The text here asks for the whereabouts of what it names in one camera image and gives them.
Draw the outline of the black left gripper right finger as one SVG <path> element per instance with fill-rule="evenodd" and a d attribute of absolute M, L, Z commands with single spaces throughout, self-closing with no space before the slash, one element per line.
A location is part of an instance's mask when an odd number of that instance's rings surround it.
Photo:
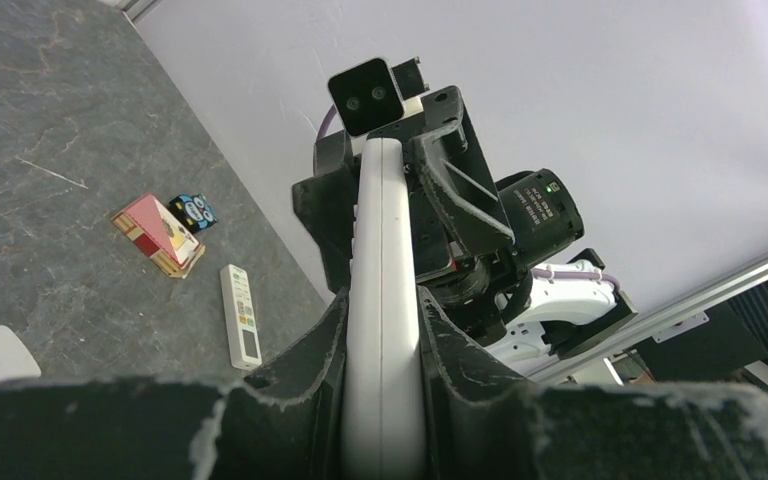
<path fill-rule="evenodd" d="M 429 479 L 768 479 L 768 395 L 745 384 L 539 385 L 416 291 Z"/>

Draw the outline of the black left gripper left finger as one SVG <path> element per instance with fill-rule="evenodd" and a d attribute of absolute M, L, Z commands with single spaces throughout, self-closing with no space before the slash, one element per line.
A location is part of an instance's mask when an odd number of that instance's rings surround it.
<path fill-rule="evenodd" d="M 242 379 L 0 385 L 0 479 L 337 479 L 349 299 Z"/>

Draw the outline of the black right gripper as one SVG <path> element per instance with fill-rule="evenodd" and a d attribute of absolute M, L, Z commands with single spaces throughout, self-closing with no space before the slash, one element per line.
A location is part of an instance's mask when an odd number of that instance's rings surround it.
<path fill-rule="evenodd" d="M 450 85 L 420 98 L 405 120 L 407 159 L 424 192 L 409 194 L 418 282 L 489 282 L 479 255 L 514 244 L 515 234 L 472 126 L 461 90 Z M 314 175 L 292 186 L 293 211 L 317 244 L 327 288 L 350 284 L 354 206 L 360 161 L 343 131 L 314 143 Z"/>

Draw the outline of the white remote with dark buttons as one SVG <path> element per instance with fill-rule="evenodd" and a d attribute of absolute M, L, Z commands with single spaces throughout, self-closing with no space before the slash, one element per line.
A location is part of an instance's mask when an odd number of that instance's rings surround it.
<path fill-rule="evenodd" d="M 351 262 L 341 462 L 347 479 L 420 479 L 426 428 L 402 145 L 366 142 Z"/>

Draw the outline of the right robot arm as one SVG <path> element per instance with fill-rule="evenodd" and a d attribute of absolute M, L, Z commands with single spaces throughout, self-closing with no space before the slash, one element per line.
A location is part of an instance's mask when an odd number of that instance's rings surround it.
<path fill-rule="evenodd" d="M 564 182 L 548 169 L 494 179 L 461 92 L 412 94 L 358 122 L 356 94 L 335 102 L 314 144 L 314 173 L 293 209 L 344 297 L 346 346 L 379 365 L 419 341 L 428 294 L 458 329 L 513 364 L 585 352 L 635 316 L 598 254 L 553 256 L 584 235 Z"/>

